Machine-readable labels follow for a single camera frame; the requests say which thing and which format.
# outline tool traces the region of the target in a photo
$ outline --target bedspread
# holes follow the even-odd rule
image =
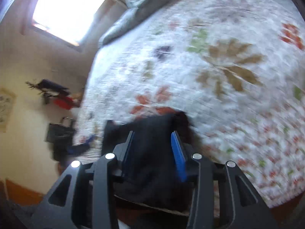
[[[279,205],[305,190],[304,37],[304,23],[272,0],[170,4],[90,80],[75,141],[94,131],[101,140],[106,120],[182,110],[202,154],[235,161]]]

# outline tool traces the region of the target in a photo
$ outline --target wall picture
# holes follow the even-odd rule
[[[5,88],[0,88],[0,132],[6,132],[16,95]]]

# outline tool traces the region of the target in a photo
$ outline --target wall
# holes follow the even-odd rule
[[[100,36],[121,16],[114,5],[92,31],[82,52],[33,30],[20,34],[29,0],[15,0],[0,24],[0,86],[17,95],[6,133],[0,133],[0,179],[46,193],[57,179],[55,164],[44,142],[49,122],[58,123],[69,111],[44,106],[25,81],[47,78],[72,92],[86,83]]]

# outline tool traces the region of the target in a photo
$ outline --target pillow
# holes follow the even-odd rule
[[[126,0],[128,10],[121,18],[100,38],[99,47],[110,43],[139,25],[151,14],[167,4],[170,0]]]

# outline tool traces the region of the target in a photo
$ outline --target window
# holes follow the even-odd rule
[[[105,0],[38,0],[32,24],[79,46]]]

